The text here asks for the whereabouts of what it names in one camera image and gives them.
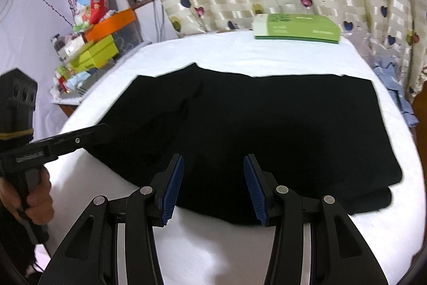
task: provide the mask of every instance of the white bed sheet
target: white bed sheet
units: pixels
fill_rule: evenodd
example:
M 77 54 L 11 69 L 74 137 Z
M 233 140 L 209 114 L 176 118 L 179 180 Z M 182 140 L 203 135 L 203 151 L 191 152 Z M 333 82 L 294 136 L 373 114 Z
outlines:
M 415 144 L 399 110 L 346 39 L 338 45 L 255 40 L 252 32 L 238 31 L 150 45 L 103 79 L 62 132 L 96 124 L 135 76 L 158 76 L 191 62 L 201 68 L 249 76 L 345 74 L 373 81 L 404 175 L 401 183 L 391 187 L 393 202 L 389 207 L 351 218 L 377 257 L 389 284 L 396 284 L 422 246 L 426 214 L 424 178 Z M 47 167 L 56 211 L 49 224 L 51 239 L 47 246 L 51 252 L 95 196 L 102 194 L 111 200 L 136 189 L 83 149 L 62 156 Z M 171 285 L 263 284 L 273 236 L 273 228 L 238 227 L 178 207 L 166 227 L 155 228 L 160 267 L 165 284 Z M 123 274 L 123 260 L 120 263 Z

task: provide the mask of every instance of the white and green box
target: white and green box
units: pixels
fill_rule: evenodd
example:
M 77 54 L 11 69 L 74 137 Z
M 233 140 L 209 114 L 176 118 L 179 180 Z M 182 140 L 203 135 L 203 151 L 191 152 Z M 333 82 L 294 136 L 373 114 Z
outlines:
M 254 18 L 256 39 L 293 39 L 338 44 L 341 30 L 326 16 L 306 14 L 258 14 Z

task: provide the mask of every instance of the lime green box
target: lime green box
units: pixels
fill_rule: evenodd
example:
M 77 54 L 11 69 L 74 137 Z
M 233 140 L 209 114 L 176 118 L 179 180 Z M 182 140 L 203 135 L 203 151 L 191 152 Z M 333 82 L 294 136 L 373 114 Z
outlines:
M 293 39 L 338 44 L 339 27 L 326 16 L 307 14 L 258 14 L 254 18 L 256 39 Z
M 70 65 L 76 73 L 92 68 L 102 68 L 118 53 L 119 49 L 114 43 L 113 36 L 109 35 L 82 52 L 75 60 L 70 62 Z

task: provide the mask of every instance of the finger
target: finger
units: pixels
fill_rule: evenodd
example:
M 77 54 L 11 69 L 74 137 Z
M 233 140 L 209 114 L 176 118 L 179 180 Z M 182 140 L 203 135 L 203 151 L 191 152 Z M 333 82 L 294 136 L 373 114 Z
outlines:
M 41 171 L 40 183 L 36 186 L 34 191 L 30 193 L 27 197 L 28 205 L 30 207 L 35 207 L 44 202 L 49 196 L 50 188 L 51 185 L 49 181 L 49 173 L 45 168 L 43 168 Z
M 33 223 L 35 223 L 35 225 L 46 225 L 48 222 L 50 222 L 53 219 L 54 215 L 55 215 L 55 211 L 51 207 L 43 217 L 34 219 Z
M 18 192 L 12 186 L 10 182 L 4 178 L 0 178 L 0 192 L 2 195 L 2 202 L 8 202 L 14 208 L 21 206 L 21 199 L 19 198 Z
M 3 203 L 3 206 L 13 215 L 13 217 L 18 220 L 21 221 L 21 217 L 19 216 L 18 212 L 16 211 L 15 207 L 12 206 L 12 204 L 10 204 L 6 199 L 3 198 L 3 195 L 0 192 L 0 200 Z
M 50 187 L 50 174 L 45 167 L 42 168 L 40 176 L 42 184 Z
M 48 196 L 48 198 L 41 204 L 37 205 L 36 207 L 30 207 L 25 210 L 25 214 L 31 220 L 40 219 L 52 208 L 52 203 L 52 198 Z

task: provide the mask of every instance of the heart pattern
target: heart pattern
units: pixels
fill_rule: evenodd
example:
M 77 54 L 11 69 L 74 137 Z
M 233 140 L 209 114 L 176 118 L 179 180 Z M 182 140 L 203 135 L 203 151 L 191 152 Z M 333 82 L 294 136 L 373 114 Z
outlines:
M 352 30 L 353 29 L 353 22 L 344 21 L 344 28 L 345 28 L 345 30 Z
M 396 38 L 392 37 L 390 34 L 387 36 L 387 40 L 390 45 L 393 45 L 396 42 Z
M 385 7 L 384 5 L 381 6 L 380 8 L 381 13 L 384 17 L 387 17 L 387 7 Z
M 191 7 L 191 3 L 189 0 L 181 0 L 181 5 L 187 9 L 190 9 L 190 7 Z
M 204 14 L 203 7 L 194 8 L 194 10 L 196 11 L 196 13 L 199 17 L 203 16 L 203 14 Z
M 408 43 L 408 45 L 412 45 L 413 40 L 414 40 L 413 36 L 411 36 L 410 34 L 406 35 L 406 42 Z
M 264 8 L 261 4 L 252 4 L 252 11 L 255 15 L 264 14 Z
M 313 1 L 312 0 L 301 0 L 301 4 L 303 6 L 305 6 L 306 8 L 309 8 L 313 5 Z
M 177 32 L 181 32 L 181 21 L 179 21 L 179 18 L 173 16 L 169 20 L 172 23 L 174 30 L 176 30 Z

